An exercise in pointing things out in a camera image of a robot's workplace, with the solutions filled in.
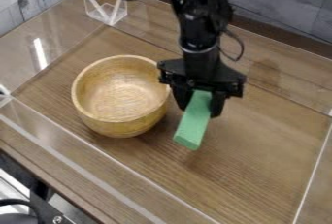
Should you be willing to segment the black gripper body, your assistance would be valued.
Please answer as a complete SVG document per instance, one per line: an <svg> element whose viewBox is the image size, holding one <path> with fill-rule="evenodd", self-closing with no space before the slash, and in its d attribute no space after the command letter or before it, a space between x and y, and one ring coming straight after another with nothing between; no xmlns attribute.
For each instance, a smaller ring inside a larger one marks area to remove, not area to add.
<svg viewBox="0 0 332 224"><path fill-rule="evenodd" d="M241 97L246 78L222 61L220 51L212 48L202 52L183 52L183 57L157 63L159 81L190 87L194 90L225 92L228 97Z"/></svg>

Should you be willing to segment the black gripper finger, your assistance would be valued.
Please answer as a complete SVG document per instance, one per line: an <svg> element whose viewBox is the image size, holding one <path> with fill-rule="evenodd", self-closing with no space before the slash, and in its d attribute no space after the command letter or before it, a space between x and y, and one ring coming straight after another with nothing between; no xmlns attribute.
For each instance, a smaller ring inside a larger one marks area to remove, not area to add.
<svg viewBox="0 0 332 224"><path fill-rule="evenodd" d="M189 104L189 101L193 95L193 89L190 87L174 85L173 95L174 95L178 107L183 111L188 107L188 104Z"/></svg>
<svg viewBox="0 0 332 224"><path fill-rule="evenodd" d="M210 117L216 118L222 114L225 102L228 99L228 95L225 92L216 91L212 96L210 101Z"/></svg>

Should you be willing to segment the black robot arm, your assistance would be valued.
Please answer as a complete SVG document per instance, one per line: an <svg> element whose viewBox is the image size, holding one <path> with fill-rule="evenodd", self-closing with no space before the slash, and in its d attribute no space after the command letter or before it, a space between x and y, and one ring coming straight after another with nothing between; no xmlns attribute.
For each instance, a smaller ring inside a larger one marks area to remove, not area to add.
<svg viewBox="0 0 332 224"><path fill-rule="evenodd" d="M197 91L208 92L212 117L222 114L226 99L241 97L246 77L222 61L221 38L230 35L229 0L169 0L179 24L182 57L157 63L159 82L169 85L185 110Z"/></svg>

